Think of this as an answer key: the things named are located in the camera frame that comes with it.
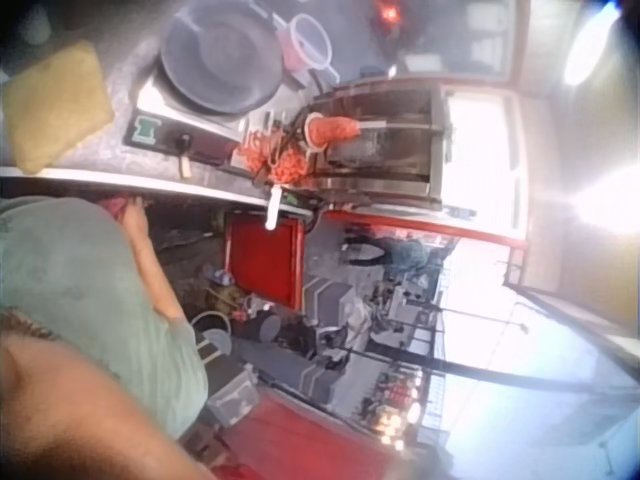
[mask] bucket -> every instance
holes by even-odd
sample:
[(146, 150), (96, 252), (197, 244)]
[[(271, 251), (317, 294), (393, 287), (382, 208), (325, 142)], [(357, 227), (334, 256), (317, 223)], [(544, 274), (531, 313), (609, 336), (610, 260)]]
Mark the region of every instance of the bucket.
[(287, 28), (278, 32), (287, 70), (324, 70), (331, 63), (333, 48), (329, 35), (313, 17), (296, 15)]

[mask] hand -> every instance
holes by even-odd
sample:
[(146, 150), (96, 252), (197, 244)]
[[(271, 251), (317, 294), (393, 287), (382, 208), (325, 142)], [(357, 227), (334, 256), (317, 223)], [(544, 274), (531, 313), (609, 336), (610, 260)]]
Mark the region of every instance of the hand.
[(136, 197), (129, 200), (120, 218), (120, 225), (129, 242), (134, 245), (149, 238), (149, 221), (144, 212), (142, 198)]

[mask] bright light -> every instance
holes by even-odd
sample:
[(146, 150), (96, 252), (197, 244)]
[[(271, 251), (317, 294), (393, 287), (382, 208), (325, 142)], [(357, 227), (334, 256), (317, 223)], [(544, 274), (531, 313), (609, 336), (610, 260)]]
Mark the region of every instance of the bright light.
[(278, 212), (280, 211), (280, 201), (282, 200), (282, 188), (274, 185), (271, 188), (271, 198), (269, 198), (269, 206), (267, 207), (267, 230), (275, 230), (278, 224)]
[(402, 425), (402, 419), (399, 415), (394, 415), (393, 417), (391, 417), (390, 423), (392, 427), (398, 428), (400, 425)]
[(420, 414), (422, 413), (422, 409), (420, 408), (420, 404), (418, 402), (413, 402), (411, 408), (409, 408), (409, 412), (407, 413), (407, 422), (412, 425), (418, 423), (420, 420)]
[(591, 75), (604, 52), (611, 26), (619, 17), (620, 10), (614, 1), (610, 1), (578, 33), (564, 71), (564, 81), (568, 85), (579, 85)]
[(580, 217), (615, 233), (640, 232), (640, 165), (606, 177), (574, 199)]
[(382, 18), (389, 23), (398, 23), (398, 20), (400, 20), (400, 14), (396, 7), (384, 7), (382, 9)]

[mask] countertop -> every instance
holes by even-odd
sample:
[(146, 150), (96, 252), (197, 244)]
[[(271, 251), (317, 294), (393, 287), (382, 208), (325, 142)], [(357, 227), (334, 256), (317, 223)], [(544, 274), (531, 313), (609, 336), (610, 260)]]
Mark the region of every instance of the countertop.
[[(72, 33), (55, 33), (46, 45), (37, 48), (17, 42), (11, 55), (3, 57), (3, 69), (11, 76), (65, 45), (86, 39), (95, 46), (103, 68), (105, 84), (115, 112), (113, 123), (43, 170), (40, 177), (130, 185), (266, 205), (266, 192), (254, 188), (244, 176), (192, 162), (193, 177), (183, 181), (176, 157), (132, 148), (122, 143), (140, 81), (154, 68), (164, 29), (185, 3), (184, 0), (158, 0), (104, 5), (103, 10), (95, 14), (98, 18), (83, 29)], [(55, 17), (52, 18), (52, 23), (56, 32)], [(296, 92), (283, 84), (268, 105), (250, 114), (250, 121), (252, 124), (262, 121), (261, 111), (266, 108), (296, 110), (305, 103), (304, 91)], [(23, 176), (13, 166), (6, 141), (2, 142), (0, 176)], [(283, 206), (283, 209), (298, 215), (309, 214), (300, 208)]]

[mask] green shirt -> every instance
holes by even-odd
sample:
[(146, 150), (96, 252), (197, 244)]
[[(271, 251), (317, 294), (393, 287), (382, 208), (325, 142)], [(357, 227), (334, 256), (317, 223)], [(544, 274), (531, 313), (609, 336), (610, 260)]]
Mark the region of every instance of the green shirt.
[(168, 434), (184, 433), (207, 399), (194, 332), (154, 311), (106, 211), (78, 199), (0, 200), (0, 262), (0, 304), (114, 374)]

